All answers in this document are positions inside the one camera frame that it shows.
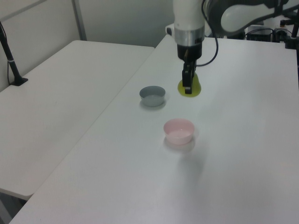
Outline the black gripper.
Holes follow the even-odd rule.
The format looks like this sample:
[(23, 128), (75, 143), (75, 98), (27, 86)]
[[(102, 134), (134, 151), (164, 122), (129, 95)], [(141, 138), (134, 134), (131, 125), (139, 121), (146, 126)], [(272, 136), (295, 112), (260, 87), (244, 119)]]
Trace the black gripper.
[(202, 56), (202, 43), (195, 46), (177, 45), (178, 57), (184, 62), (182, 86), (185, 94), (192, 94), (192, 82), (197, 68), (197, 60)]

